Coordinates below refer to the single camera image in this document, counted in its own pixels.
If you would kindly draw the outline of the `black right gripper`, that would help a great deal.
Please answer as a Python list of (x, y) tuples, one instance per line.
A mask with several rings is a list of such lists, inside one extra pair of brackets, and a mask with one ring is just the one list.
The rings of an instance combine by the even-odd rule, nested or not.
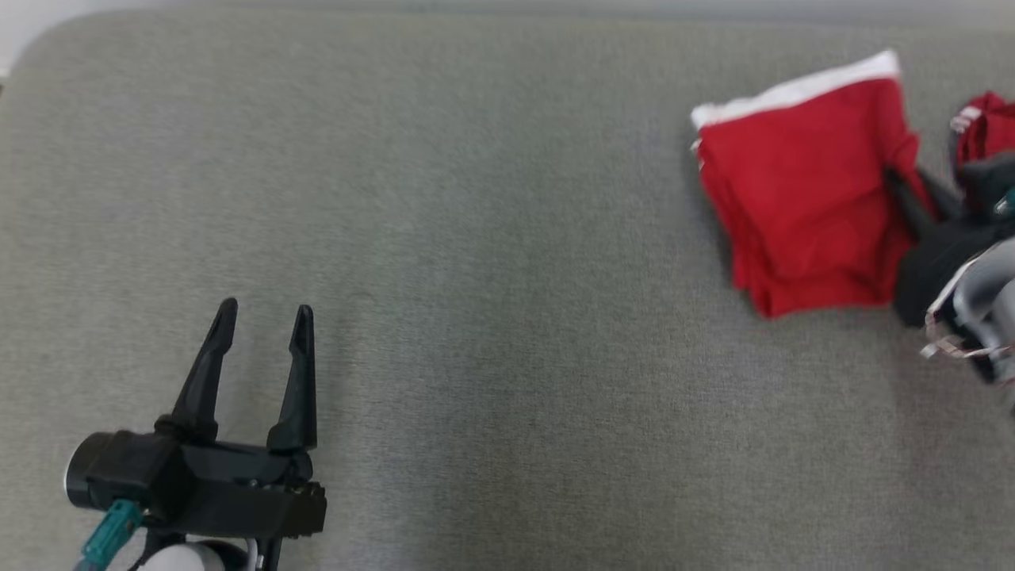
[(961, 265), (995, 243), (1014, 234), (1011, 220), (985, 223), (964, 217), (963, 199), (950, 186), (933, 176), (924, 167), (918, 176), (932, 200), (936, 218), (924, 205), (910, 181), (893, 169), (884, 179), (913, 239), (918, 243), (898, 264), (898, 281), (893, 297), (896, 315), (907, 328), (921, 328), (929, 306), (940, 295)]

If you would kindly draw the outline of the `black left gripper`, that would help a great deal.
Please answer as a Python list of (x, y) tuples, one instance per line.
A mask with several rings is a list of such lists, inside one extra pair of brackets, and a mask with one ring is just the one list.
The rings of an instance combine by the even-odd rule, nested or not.
[[(213, 443), (224, 356), (231, 350), (238, 300), (221, 302), (173, 411), (156, 433), (185, 443)], [(314, 311), (301, 305), (289, 341), (291, 366), (267, 448), (236, 443), (182, 446), (193, 484), (167, 516), (152, 511), (146, 527), (213, 538), (300, 538), (323, 531), (325, 488), (314, 481), (309, 451), (318, 445)]]

